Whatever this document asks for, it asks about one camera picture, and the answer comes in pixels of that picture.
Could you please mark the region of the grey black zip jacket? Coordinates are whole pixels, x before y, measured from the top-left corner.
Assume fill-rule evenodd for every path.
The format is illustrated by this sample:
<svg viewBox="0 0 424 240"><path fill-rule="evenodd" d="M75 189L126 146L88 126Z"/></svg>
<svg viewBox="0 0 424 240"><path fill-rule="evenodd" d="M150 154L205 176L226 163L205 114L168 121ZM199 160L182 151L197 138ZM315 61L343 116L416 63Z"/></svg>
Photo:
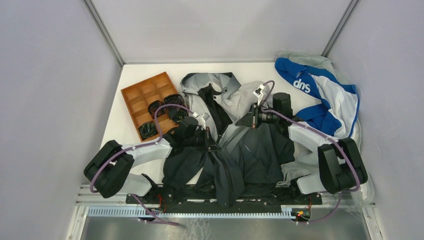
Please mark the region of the grey black zip jacket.
<svg viewBox="0 0 424 240"><path fill-rule="evenodd" d="M218 150L199 144L206 138L203 130L184 138L168 132L172 152L163 166L164 185L178 190L198 175L196 188L214 188L218 205L228 208L246 190L284 180L282 165L295 159L293 141L272 123L255 128L236 124L257 102L254 90L261 84L242 84L231 72L189 73L181 80L189 109L207 114L206 126Z"/></svg>

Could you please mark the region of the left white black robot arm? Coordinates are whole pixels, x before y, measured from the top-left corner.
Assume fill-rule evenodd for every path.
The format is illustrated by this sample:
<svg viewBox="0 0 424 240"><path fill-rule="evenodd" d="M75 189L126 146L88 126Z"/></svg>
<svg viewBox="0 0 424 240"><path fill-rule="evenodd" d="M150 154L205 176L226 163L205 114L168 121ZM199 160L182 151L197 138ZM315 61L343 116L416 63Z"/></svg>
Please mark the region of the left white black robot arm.
<svg viewBox="0 0 424 240"><path fill-rule="evenodd" d="M218 152L204 116L185 117L178 126L162 137L138 144L119 144L110 140L103 145L83 170L91 191L103 198L117 193L136 195L150 204L157 198L154 182L145 174L133 174L131 169L150 161L166 159L173 153L189 148L201 152Z"/></svg>

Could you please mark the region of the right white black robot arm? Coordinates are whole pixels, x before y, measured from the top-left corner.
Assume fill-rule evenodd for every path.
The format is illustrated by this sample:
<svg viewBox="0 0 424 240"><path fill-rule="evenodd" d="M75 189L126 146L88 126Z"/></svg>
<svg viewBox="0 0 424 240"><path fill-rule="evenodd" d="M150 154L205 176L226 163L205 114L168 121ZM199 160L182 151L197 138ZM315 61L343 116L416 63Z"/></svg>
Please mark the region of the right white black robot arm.
<svg viewBox="0 0 424 240"><path fill-rule="evenodd" d="M236 122L237 126L258 128L261 124L282 127L282 132L294 142L312 152L317 171L297 177L291 181L289 199L302 204L309 194L327 192L336 194L358 191L369 176L354 139L337 139L301 122L293 116L291 96L278 92L272 96L271 107L263 107L261 96L251 104L247 114Z"/></svg>

